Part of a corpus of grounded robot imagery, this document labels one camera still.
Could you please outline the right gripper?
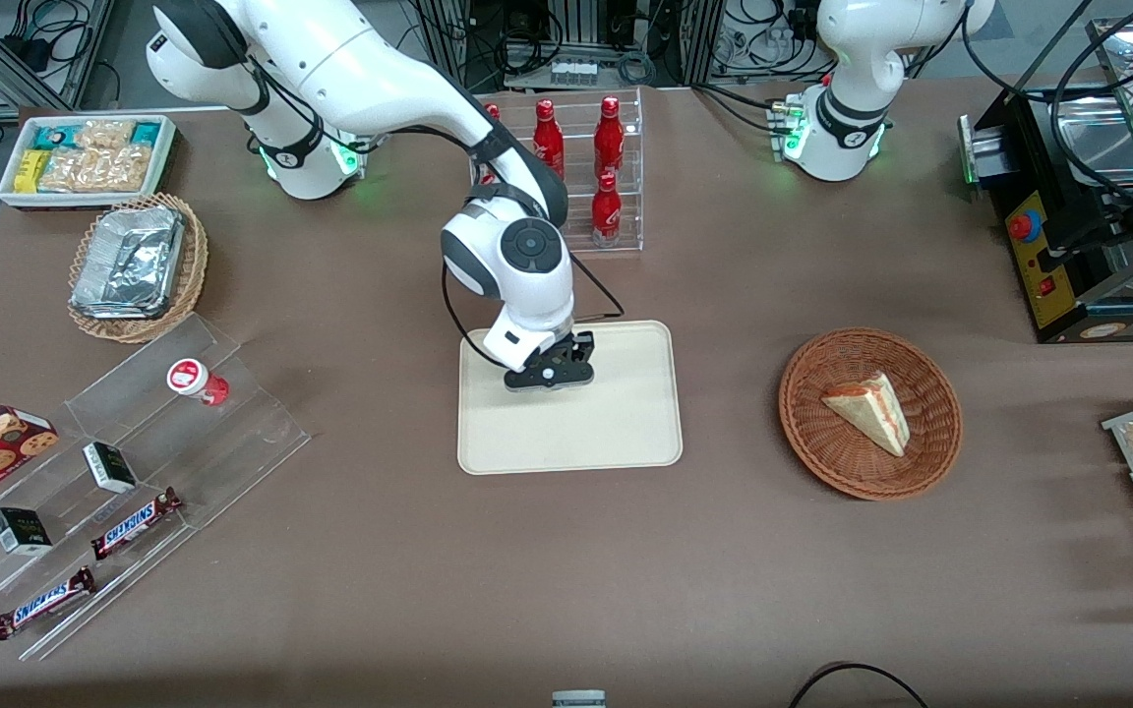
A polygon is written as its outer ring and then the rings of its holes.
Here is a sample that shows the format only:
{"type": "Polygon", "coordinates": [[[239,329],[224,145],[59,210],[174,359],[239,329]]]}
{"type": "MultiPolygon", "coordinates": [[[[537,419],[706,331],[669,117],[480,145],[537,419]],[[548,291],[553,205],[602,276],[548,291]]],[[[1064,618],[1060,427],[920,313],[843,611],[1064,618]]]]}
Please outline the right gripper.
{"type": "Polygon", "coordinates": [[[484,336],[489,355],[503,362],[506,390],[554,389],[557,384],[593,382],[593,332],[571,332],[574,318],[522,325],[512,315],[499,315],[484,336]],[[550,349],[557,346],[557,360],[550,349]]]}

